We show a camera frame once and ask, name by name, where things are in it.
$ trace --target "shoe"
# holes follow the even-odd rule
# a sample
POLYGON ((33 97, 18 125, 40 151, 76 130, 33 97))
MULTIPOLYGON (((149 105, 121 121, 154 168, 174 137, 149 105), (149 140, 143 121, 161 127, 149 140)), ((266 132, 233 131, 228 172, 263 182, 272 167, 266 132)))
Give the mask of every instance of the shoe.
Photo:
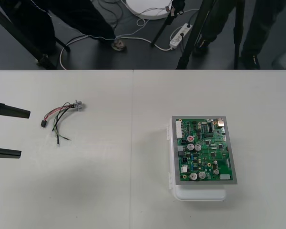
POLYGON ((247 70, 261 70, 256 55, 242 55, 242 61, 247 70))
POLYGON ((195 57, 202 57, 207 54, 208 52, 208 45, 210 42, 201 38, 199 42, 195 45, 193 50, 193 56, 195 57))
POLYGON ((119 52, 126 49, 126 45, 120 39, 115 39, 114 42, 111 44, 111 47, 119 52))

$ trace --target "white round base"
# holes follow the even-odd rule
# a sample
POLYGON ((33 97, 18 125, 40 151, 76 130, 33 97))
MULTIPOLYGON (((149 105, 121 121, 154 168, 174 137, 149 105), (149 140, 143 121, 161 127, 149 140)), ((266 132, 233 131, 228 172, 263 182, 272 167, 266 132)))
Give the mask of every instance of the white round base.
POLYGON ((171 4, 171 0, 127 0, 126 4, 131 13, 142 19, 156 20, 166 18, 168 12, 166 10, 149 10, 150 8, 165 8, 171 4))

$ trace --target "black connector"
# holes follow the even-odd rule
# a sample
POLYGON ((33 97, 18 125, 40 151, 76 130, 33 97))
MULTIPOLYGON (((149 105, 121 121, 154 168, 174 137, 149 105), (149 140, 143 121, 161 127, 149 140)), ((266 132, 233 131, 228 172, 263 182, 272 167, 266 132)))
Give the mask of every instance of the black connector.
POLYGON ((42 121, 41 121, 41 126, 42 126, 43 128, 45 128, 46 125, 47 125, 47 121, 46 121, 46 120, 42 120, 42 121))

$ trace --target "white power strip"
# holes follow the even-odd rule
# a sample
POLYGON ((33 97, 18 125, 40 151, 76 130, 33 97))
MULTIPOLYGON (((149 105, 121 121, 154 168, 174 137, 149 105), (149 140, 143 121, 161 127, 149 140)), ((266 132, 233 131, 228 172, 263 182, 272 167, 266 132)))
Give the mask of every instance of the white power strip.
POLYGON ((191 30, 192 25, 190 25, 190 27, 187 27, 187 23, 183 25, 183 27, 178 31, 178 33, 174 36, 174 38, 170 41, 170 47, 172 47, 173 49, 176 49, 178 47, 178 45, 180 44, 180 42, 182 41, 182 37, 181 37, 181 33, 184 34, 183 37, 186 36, 186 34, 191 30))

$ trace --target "circuit board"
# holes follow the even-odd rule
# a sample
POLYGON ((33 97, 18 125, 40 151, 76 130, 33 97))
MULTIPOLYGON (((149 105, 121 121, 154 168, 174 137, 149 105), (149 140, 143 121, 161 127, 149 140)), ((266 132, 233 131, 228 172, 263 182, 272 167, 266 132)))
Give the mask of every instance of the circuit board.
POLYGON ((176 119, 175 122, 180 180, 233 180, 224 120, 176 119))

